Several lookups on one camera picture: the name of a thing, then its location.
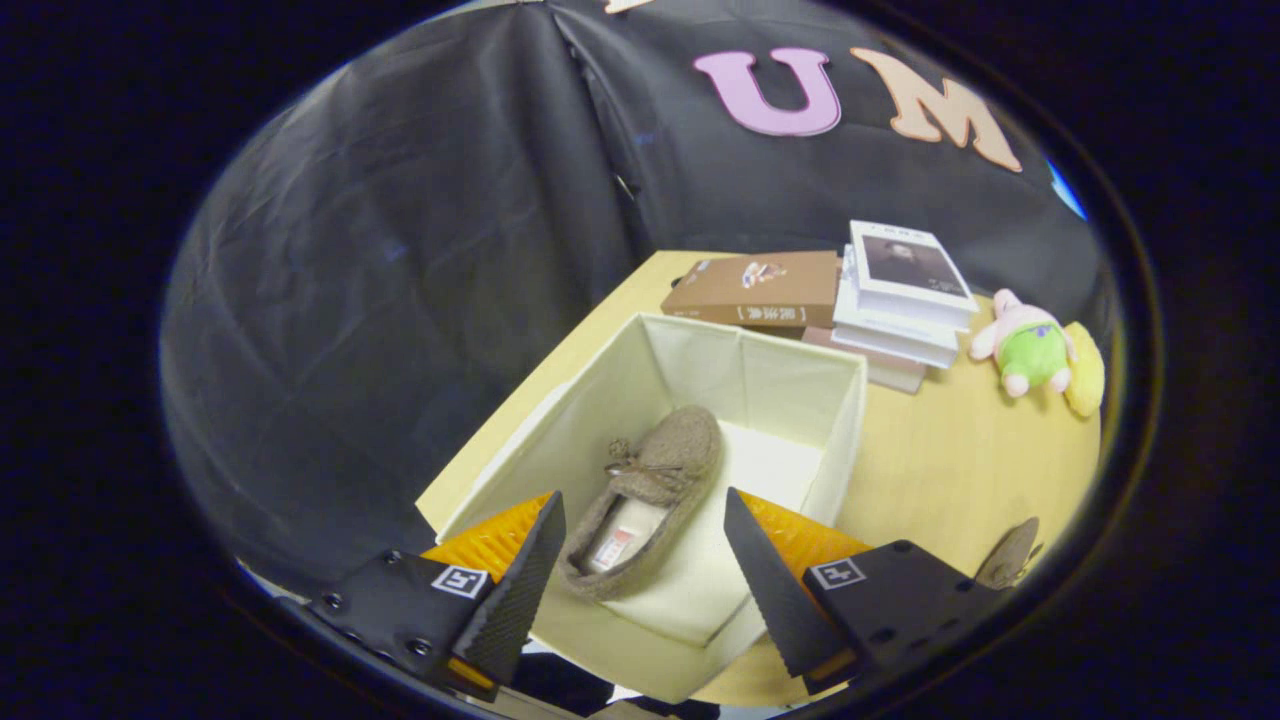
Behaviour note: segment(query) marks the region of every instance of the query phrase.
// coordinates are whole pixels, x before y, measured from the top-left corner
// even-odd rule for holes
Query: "stack of books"
[[[865,355],[868,380],[915,393],[928,368],[948,369],[978,302],[932,233],[854,220],[833,328],[804,340]]]

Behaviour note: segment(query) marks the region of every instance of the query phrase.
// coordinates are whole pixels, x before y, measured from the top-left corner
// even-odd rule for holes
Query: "slipper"
[[[1041,544],[1032,548],[1037,532],[1039,532],[1039,518],[1032,518],[1005,533],[996,550],[991,551],[982,568],[978,569],[974,582],[995,591],[1012,587],[1024,575],[1030,559],[1036,557],[1043,547]]]
[[[721,430],[705,407],[667,415],[632,451],[614,441],[609,484],[566,538],[557,566],[568,589],[591,601],[634,589],[714,484]]]

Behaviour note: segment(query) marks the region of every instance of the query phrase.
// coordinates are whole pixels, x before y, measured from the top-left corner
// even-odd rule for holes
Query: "yellow pillow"
[[[1089,331],[1080,323],[1062,328],[1075,345],[1076,360],[1068,357],[1071,368],[1071,384],[1066,387],[1066,404],[1082,418],[1088,418],[1102,406],[1102,391],[1106,387],[1106,368],[1102,354]]]

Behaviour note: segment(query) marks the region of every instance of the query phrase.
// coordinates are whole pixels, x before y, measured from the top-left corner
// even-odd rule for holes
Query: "pink plush toy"
[[[1057,319],[1033,305],[1023,305],[1010,290],[992,299],[996,322],[978,332],[969,345],[969,356],[984,360],[996,356],[1000,380],[1010,397],[1048,383],[1056,392],[1071,384],[1068,357],[1076,361],[1075,343]]]

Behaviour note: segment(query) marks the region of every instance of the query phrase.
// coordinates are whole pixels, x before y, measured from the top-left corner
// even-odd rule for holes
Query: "storage box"
[[[764,633],[724,538],[727,488],[832,524],[858,452],[865,363],[741,328],[637,314],[502,447],[440,541],[553,489],[573,528],[608,483],[612,439],[637,441],[678,406],[708,407],[724,456],[666,562],[637,592],[605,603],[570,594],[553,574],[531,632],[605,680],[681,702]]]

